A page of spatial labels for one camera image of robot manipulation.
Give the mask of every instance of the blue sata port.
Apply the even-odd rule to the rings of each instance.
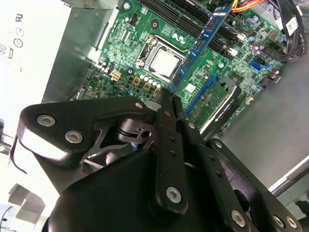
[[[262,65],[256,60],[251,61],[250,66],[258,71],[261,71],[263,68]]]

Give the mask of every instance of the gray floor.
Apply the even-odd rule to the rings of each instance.
[[[223,142],[268,188],[309,155],[309,56],[283,67]]]

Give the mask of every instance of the metal panel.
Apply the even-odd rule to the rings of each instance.
[[[112,10],[106,9],[72,9],[43,102],[69,100],[87,81],[89,66],[100,55],[99,42],[111,14]]]
[[[309,158],[308,63],[307,54],[284,66],[280,82],[261,91],[223,137],[267,188]]]

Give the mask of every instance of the cpu socket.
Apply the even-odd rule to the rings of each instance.
[[[151,35],[135,65],[169,83],[183,59],[176,47],[159,36]]]

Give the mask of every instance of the black cable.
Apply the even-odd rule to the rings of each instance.
[[[5,214],[6,214],[6,212],[8,212],[9,209],[12,209],[12,208],[13,208],[13,206],[10,206],[7,210],[5,210],[4,214],[2,215],[2,218],[1,218],[1,221],[0,221],[0,232],[1,232],[1,229],[3,228],[3,227],[1,227],[2,226],[3,218],[4,218]]]

